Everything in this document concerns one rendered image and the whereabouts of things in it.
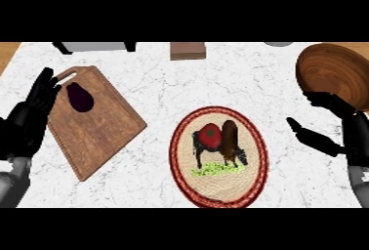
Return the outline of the oval woven cow placemat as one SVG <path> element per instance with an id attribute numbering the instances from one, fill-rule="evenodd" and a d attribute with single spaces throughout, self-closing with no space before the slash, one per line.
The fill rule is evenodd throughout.
<path id="1" fill-rule="evenodd" d="M 234 161 L 199 142 L 203 126 L 213 123 L 221 131 L 225 120 L 237 127 Z M 255 125 L 235 110 L 206 106 L 187 114 L 172 133 L 168 160 L 175 184 L 199 207 L 243 208 L 253 202 L 268 176 L 268 152 Z"/>

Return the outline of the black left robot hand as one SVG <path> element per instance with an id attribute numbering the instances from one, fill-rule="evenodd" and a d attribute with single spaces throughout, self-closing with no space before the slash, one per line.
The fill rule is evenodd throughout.
<path id="1" fill-rule="evenodd" d="M 14 105 L 7 118 L 0 117 L 0 160 L 32 158 L 36 153 L 60 88 L 52 69 L 45 67 L 33 80 L 26 99 Z"/>

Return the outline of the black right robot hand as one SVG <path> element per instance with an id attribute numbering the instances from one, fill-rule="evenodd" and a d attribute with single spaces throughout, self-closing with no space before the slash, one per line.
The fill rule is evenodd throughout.
<path id="1" fill-rule="evenodd" d="M 346 165 L 369 167 L 369 118 L 361 110 L 336 95 L 327 92 L 305 92 L 303 96 L 311 106 L 323 107 L 340 119 L 342 145 L 331 139 L 303 128 L 292 117 L 287 125 L 299 143 L 314 148 L 325 155 L 345 155 Z"/>

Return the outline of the red tomato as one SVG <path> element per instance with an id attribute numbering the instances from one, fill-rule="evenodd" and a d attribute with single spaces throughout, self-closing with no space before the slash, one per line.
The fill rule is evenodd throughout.
<path id="1" fill-rule="evenodd" d="M 216 148 L 221 141 L 221 131 L 213 123 L 207 123 L 199 131 L 199 142 L 204 147 Z"/>

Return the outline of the grey appliance with black legs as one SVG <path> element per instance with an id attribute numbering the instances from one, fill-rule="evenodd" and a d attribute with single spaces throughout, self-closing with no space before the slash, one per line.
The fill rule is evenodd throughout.
<path id="1" fill-rule="evenodd" d="M 135 51 L 135 42 L 52 42 L 51 45 L 63 55 L 72 55 L 75 52 L 88 51 Z"/>

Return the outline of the brown wooden block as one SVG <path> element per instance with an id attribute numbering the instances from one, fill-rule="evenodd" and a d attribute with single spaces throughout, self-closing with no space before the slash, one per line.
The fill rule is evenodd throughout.
<path id="1" fill-rule="evenodd" d="M 169 59 L 200 60 L 206 57 L 206 47 L 203 42 L 171 42 Z"/>

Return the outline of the dark purple eggplant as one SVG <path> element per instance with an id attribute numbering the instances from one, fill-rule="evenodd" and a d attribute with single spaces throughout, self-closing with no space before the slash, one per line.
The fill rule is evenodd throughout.
<path id="1" fill-rule="evenodd" d="M 76 112 L 88 112 L 92 109 L 92 95 L 76 82 L 66 86 L 69 104 Z"/>

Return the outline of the brown wooden cutting board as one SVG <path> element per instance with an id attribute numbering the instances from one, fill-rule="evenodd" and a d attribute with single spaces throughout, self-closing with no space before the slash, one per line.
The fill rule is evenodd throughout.
<path id="1" fill-rule="evenodd" d="M 61 84 L 47 127 L 82 182 L 141 133 L 147 124 L 97 68 L 73 66 L 58 75 Z M 91 94 L 92 106 L 78 112 L 69 103 L 66 86 L 78 83 Z"/>

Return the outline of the brown potato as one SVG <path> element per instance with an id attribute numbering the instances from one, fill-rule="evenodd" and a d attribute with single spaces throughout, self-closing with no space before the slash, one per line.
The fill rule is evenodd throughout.
<path id="1" fill-rule="evenodd" d="M 225 120 L 221 125 L 221 145 L 219 153 L 224 160 L 234 161 L 237 150 L 237 127 L 231 120 Z"/>

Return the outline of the brown wooden bowl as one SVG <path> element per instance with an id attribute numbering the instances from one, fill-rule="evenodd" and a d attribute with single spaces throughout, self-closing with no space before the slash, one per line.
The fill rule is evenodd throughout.
<path id="1" fill-rule="evenodd" d="M 369 113 L 369 42 L 321 42 L 296 58 L 295 78 L 302 92 L 336 94 Z"/>

